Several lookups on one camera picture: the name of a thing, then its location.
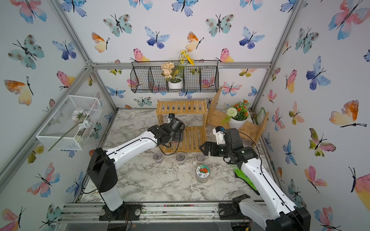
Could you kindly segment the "purple seed jar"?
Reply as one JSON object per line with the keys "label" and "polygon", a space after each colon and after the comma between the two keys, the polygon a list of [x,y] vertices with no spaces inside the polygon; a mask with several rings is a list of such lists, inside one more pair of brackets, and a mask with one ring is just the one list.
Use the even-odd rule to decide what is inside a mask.
{"label": "purple seed jar", "polygon": [[153,160],[156,164],[161,164],[163,162],[163,153],[160,153],[160,152],[156,152],[153,154]]}

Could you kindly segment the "red seed jar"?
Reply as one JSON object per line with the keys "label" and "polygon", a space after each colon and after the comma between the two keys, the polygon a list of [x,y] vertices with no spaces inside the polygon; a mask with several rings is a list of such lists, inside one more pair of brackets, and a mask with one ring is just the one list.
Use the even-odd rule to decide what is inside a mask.
{"label": "red seed jar", "polygon": [[204,163],[205,163],[205,161],[206,161],[206,159],[207,159],[207,157],[206,157],[204,154],[202,154],[202,153],[198,153],[198,154],[196,154],[196,156],[195,156],[195,160],[196,160],[196,163],[197,163],[198,165],[202,165],[202,164],[204,164]]}

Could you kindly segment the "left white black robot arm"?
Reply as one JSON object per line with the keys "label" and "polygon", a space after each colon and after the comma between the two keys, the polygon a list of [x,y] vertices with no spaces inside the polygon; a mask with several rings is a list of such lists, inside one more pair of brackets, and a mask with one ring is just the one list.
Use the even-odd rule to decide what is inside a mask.
{"label": "left white black robot arm", "polygon": [[97,148],[93,152],[86,177],[95,185],[105,203],[108,220],[128,219],[128,209],[117,187],[117,170],[137,155],[181,138],[185,124],[170,114],[170,122],[151,126],[138,137],[108,150]]}

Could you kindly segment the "dark seed jar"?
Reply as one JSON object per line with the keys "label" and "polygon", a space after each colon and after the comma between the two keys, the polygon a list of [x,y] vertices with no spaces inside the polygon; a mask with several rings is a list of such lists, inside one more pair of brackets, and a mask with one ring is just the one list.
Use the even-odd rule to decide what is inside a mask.
{"label": "dark seed jar", "polygon": [[186,155],[183,152],[179,152],[176,154],[175,159],[178,165],[183,165],[186,161]]}

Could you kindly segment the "strawberry lid jar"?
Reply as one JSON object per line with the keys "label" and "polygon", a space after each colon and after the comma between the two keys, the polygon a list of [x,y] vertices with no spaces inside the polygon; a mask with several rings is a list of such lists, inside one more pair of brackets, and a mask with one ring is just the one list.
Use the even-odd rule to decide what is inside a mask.
{"label": "strawberry lid jar", "polygon": [[211,175],[209,167],[205,164],[199,165],[196,168],[195,176],[199,183],[206,183]]}

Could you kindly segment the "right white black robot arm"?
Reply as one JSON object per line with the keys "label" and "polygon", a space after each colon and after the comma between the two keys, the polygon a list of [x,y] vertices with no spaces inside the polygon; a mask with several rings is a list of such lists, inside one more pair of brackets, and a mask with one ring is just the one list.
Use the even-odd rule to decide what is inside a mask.
{"label": "right white black robot arm", "polygon": [[218,126],[213,129],[215,142],[207,141],[199,148],[205,156],[221,157],[235,165],[255,186],[266,206],[256,204],[249,196],[234,199],[240,213],[266,231],[308,231],[311,215],[305,207],[299,208],[267,173],[263,162],[252,147],[244,146],[241,132],[235,128]]}

